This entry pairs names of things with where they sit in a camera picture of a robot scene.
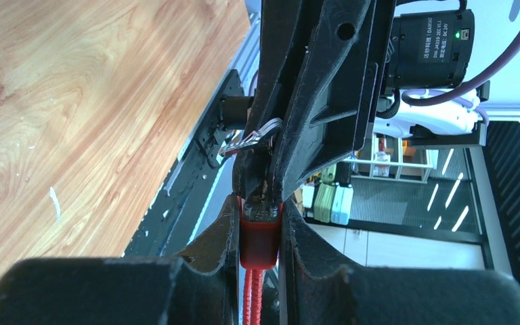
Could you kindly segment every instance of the motor label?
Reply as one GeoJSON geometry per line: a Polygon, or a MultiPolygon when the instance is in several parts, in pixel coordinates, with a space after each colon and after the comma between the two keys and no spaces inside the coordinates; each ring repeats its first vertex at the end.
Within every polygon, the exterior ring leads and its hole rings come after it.
{"type": "Polygon", "coordinates": [[[420,62],[449,62],[453,42],[452,21],[428,17],[422,24],[420,62]]]}

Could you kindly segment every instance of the red plastic holder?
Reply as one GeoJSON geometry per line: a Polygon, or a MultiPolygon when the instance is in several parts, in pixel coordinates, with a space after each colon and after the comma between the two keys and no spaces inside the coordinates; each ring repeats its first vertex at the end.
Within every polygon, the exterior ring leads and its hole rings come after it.
{"type": "Polygon", "coordinates": [[[242,200],[240,205],[240,263],[245,269],[271,269],[276,266],[280,235],[282,233],[282,208],[279,205],[275,222],[247,221],[244,219],[242,200]]]}

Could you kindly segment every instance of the shelf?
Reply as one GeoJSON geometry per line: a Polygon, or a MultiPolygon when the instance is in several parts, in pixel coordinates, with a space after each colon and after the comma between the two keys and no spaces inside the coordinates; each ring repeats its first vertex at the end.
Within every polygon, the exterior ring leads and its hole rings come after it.
{"type": "Polygon", "coordinates": [[[437,152],[433,150],[417,150],[405,148],[402,139],[386,137],[385,148],[381,152],[380,139],[374,134],[364,142],[358,151],[357,158],[347,158],[347,163],[355,163],[353,178],[379,179],[388,181],[404,181],[426,183],[432,169],[437,166],[437,152]],[[388,161],[378,160],[379,156],[389,154],[388,161]],[[378,175],[378,167],[389,168],[389,172],[378,175]]]}

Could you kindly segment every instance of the white cabinet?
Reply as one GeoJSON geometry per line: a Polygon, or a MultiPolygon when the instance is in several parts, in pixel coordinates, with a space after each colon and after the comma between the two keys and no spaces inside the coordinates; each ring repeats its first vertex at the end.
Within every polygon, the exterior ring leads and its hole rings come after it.
{"type": "Polygon", "coordinates": [[[310,226],[352,261],[368,267],[485,269],[479,245],[310,226]]]}

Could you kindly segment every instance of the ceiling light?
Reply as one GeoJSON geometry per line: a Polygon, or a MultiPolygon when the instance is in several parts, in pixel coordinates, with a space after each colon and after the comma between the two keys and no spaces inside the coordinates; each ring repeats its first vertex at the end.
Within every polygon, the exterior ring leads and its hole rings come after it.
{"type": "Polygon", "coordinates": [[[463,173],[460,173],[458,176],[458,179],[456,180],[456,183],[454,184],[454,187],[452,188],[452,191],[450,192],[450,195],[448,196],[448,200],[446,201],[446,209],[452,202],[452,198],[454,197],[457,187],[459,186],[459,182],[463,179],[463,173]]]}
{"type": "Polygon", "coordinates": [[[431,198],[429,199],[429,203],[427,204],[427,210],[431,209],[431,205],[433,204],[433,199],[435,198],[435,194],[437,193],[437,189],[439,188],[439,184],[435,184],[435,188],[433,188],[433,193],[431,194],[431,198]]]}
{"type": "Polygon", "coordinates": [[[450,165],[450,160],[452,159],[452,155],[454,154],[454,149],[450,149],[450,153],[448,154],[448,157],[446,158],[446,162],[443,164],[443,169],[441,170],[441,174],[445,175],[446,171],[448,171],[448,166],[450,165]]]}
{"type": "Polygon", "coordinates": [[[439,216],[439,218],[437,218],[437,222],[435,223],[435,225],[433,226],[433,229],[436,230],[438,227],[439,227],[439,224],[441,223],[441,216],[439,216]]]}
{"type": "Polygon", "coordinates": [[[452,231],[453,231],[453,232],[456,232],[457,229],[459,229],[459,226],[460,226],[461,223],[463,222],[463,219],[465,219],[465,216],[467,215],[468,212],[469,212],[469,207],[466,205],[466,206],[465,206],[465,209],[463,209],[463,212],[462,212],[461,215],[459,216],[459,219],[458,219],[458,221],[456,222],[456,225],[454,225],[454,227],[452,228],[452,231]]]}

